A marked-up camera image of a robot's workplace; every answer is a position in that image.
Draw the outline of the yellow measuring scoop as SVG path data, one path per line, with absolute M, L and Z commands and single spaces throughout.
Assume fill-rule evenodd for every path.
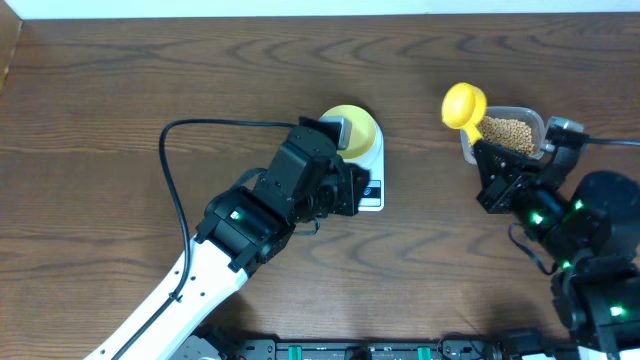
M 454 130 L 462 130 L 474 145 L 483 138 L 478 125 L 487 111 L 485 93 L 476 86 L 461 82 L 446 93 L 441 106 L 442 122 Z

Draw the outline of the yellow plastic bowl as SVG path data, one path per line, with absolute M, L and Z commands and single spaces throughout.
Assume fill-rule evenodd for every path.
M 350 124 L 347 147 L 338 151 L 344 159 L 356 159 L 373 148 L 377 133 L 376 123 L 366 110 L 355 105 L 338 105 L 327 110 L 322 118 L 337 116 L 345 118 Z

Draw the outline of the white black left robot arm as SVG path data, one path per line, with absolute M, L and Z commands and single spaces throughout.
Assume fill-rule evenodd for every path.
M 170 272 L 92 359 L 168 359 L 226 298 L 269 262 L 299 223 L 354 216 L 367 170 L 343 160 L 350 122 L 302 117 L 268 168 L 245 172 L 214 197 Z

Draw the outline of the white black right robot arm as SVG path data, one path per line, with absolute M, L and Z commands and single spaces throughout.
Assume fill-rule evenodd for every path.
M 524 235 L 552 258 L 545 266 L 524 253 L 551 279 L 553 305 L 581 358 L 639 356 L 639 184 L 616 172 L 583 177 L 570 198 L 560 185 L 576 166 L 587 135 L 554 135 L 543 163 L 485 140 L 473 145 L 482 190 L 478 202 L 490 214 L 509 213 Z

